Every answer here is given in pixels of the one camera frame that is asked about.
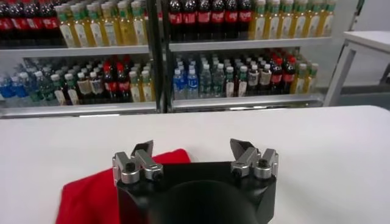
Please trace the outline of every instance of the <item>display shelf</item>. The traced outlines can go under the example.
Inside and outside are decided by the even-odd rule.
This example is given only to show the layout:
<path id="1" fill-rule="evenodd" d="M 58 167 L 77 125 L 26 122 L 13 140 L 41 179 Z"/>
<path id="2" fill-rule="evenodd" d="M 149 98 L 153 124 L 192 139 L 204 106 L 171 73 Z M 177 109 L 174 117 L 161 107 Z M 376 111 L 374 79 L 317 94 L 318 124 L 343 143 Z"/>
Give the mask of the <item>display shelf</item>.
<path id="1" fill-rule="evenodd" d="M 0 50 L 0 57 L 70 57 L 115 54 L 148 54 L 149 46 L 41 48 Z"/>
<path id="2" fill-rule="evenodd" d="M 320 93 L 174 100 L 172 103 L 172 109 L 174 111 L 180 111 L 232 107 L 280 106 L 300 103 L 322 103 L 323 100 L 324 96 Z"/>
<path id="3" fill-rule="evenodd" d="M 260 48 L 272 48 L 272 47 L 302 47 L 302 46 L 329 44 L 331 41 L 332 38 L 330 37 L 320 37 L 320 38 L 279 39 L 279 40 L 171 43 L 169 44 L 169 49 L 172 52 L 188 52 L 188 51 L 260 49 Z"/>
<path id="4" fill-rule="evenodd" d="M 97 114 L 156 113 L 155 102 L 108 103 L 65 107 L 0 108 L 0 118 L 86 116 Z"/>

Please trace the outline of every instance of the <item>plastic bottle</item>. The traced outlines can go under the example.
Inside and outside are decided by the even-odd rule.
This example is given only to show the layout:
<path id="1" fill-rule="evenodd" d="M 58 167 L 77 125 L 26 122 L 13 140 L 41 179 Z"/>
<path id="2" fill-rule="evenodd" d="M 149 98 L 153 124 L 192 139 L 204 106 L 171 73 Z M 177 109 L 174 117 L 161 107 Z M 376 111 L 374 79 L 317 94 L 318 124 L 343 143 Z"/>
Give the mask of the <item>plastic bottle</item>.
<path id="1" fill-rule="evenodd" d="M 71 99 L 72 105 L 80 105 L 80 97 L 77 92 L 76 84 L 72 74 L 65 75 L 66 84 L 68 85 L 68 95 Z"/>

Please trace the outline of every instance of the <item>cola bottle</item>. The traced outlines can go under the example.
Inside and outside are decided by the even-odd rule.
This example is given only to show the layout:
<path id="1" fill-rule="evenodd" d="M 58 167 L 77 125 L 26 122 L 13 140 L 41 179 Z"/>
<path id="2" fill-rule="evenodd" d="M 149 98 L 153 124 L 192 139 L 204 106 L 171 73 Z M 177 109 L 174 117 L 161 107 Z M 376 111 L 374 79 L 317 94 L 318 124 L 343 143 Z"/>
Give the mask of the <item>cola bottle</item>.
<path id="1" fill-rule="evenodd" d="M 211 5 L 211 29 L 213 31 L 214 40 L 220 40 L 225 37 L 224 17 L 225 17 L 224 0 L 213 0 L 213 3 Z"/>
<path id="2" fill-rule="evenodd" d="M 200 0 L 197 10 L 197 26 L 200 40 L 211 39 L 210 29 L 211 5 L 210 0 Z"/>
<path id="3" fill-rule="evenodd" d="M 239 38 L 247 40 L 249 34 L 249 23 L 252 17 L 252 4 L 250 3 L 250 0 L 241 0 L 238 8 Z"/>
<path id="4" fill-rule="evenodd" d="M 237 1 L 227 0 L 226 10 L 225 10 L 226 39 L 238 38 L 237 18 L 238 18 Z"/>
<path id="5" fill-rule="evenodd" d="M 171 0 L 169 2 L 169 23 L 171 31 L 171 40 L 172 41 L 182 41 L 183 40 L 183 15 L 182 15 L 183 5 L 181 0 Z"/>
<path id="6" fill-rule="evenodd" d="M 184 39 L 187 41 L 196 40 L 196 2 L 186 0 L 183 7 Z"/>

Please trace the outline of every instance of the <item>yellow drink bottle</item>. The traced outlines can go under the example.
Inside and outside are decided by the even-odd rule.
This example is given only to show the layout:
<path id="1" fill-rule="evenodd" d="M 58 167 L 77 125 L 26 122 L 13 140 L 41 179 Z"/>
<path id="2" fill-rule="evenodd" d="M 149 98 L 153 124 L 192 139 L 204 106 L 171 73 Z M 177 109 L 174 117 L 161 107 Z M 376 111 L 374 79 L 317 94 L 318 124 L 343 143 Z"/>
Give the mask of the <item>yellow drink bottle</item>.
<path id="1" fill-rule="evenodd" d="M 303 28 L 306 23 L 306 6 L 307 0 L 297 0 L 296 11 L 292 18 L 291 27 L 289 31 L 290 38 L 302 38 Z"/>
<path id="2" fill-rule="evenodd" d="M 76 30 L 74 29 L 73 20 L 69 20 L 66 16 L 64 6 L 58 5 L 54 8 L 57 12 L 58 19 L 60 20 L 60 30 L 66 42 L 66 45 L 68 47 L 80 47 L 80 41 L 77 37 Z"/>
<path id="3" fill-rule="evenodd" d="M 283 3 L 283 11 L 280 17 L 277 38 L 288 39 L 291 22 L 293 20 L 293 3 L 294 0 L 285 0 Z"/>
<path id="4" fill-rule="evenodd" d="M 118 3 L 119 14 L 121 19 L 119 20 L 119 25 L 121 27 L 121 34 L 123 45 L 136 45 L 135 32 L 133 27 L 133 21 L 129 19 L 129 11 L 127 2 Z"/>
<path id="5" fill-rule="evenodd" d="M 264 39 L 276 39 L 279 26 L 279 9 L 280 0 L 272 0 L 269 14 L 266 17 L 266 24 L 264 28 Z"/>
<path id="6" fill-rule="evenodd" d="M 133 8 L 133 25 L 136 35 L 137 45 L 146 45 L 147 44 L 147 33 L 145 28 L 145 21 L 142 14 L 141 2 L 135 1 L 132 2 Z"/>
<path id="7" fill-rule="evenodd" d="M 327 6 L 321 15 L 317 28 L 317 37 L 330 37 L 332 34 L 333 17 L 335 15 L 336 0 L 327 0 Z"/>
<path id="8" fill-rule="evenodd" d="M 321 18 L 321 4 L 322 0 L 314 0 L 313 9 L 307 13 L 306 24 L 303 28 L 304 37 L 316 37 L 316 32 Z"/>

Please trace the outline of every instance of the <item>bottle cap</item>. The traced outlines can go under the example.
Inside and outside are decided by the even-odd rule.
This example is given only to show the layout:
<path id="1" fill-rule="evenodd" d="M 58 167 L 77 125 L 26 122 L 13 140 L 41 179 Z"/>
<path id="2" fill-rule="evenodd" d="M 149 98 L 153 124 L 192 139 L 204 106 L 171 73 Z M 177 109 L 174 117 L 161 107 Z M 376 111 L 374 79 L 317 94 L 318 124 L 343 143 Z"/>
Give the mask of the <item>bottle cap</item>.
<path id="1" fill-rule="evenodd" d="M 51 78 L 51 80 L 53 80 L 53 81 L 58 81 L 58 80 L 60 80 L 60 76 L 59 76 L 58 74 L 51 75 L 50 78 Z"/>
<path id="2" fill-rule="evenodd" d="M 233 72 L 233 71 L 234 71 L 234 69 L 233 69 L 233 67 L 231 67 L 231 66 L 229 66 L 229 67 L 226 68 L 226 72 L 231 73 L 231 72 Z"/>

